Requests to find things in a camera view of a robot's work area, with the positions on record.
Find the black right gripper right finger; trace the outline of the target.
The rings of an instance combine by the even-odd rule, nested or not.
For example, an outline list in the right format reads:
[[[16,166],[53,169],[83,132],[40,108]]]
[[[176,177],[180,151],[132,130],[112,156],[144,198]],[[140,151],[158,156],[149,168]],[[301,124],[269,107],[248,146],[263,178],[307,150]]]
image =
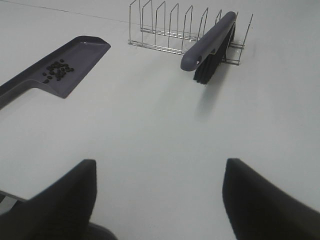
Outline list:
[[[238,158],[226,161],[222,199],[237,240],[318,240],[320,213]]]

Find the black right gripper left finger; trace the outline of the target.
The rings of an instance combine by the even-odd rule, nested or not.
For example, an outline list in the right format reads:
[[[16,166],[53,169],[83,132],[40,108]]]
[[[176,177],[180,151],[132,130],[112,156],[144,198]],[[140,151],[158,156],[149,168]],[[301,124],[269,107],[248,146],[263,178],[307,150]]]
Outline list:
[[[2,240],[115,240],[90,222],[97,197],[97,164],[84,159],[36,196],[0,216]]]

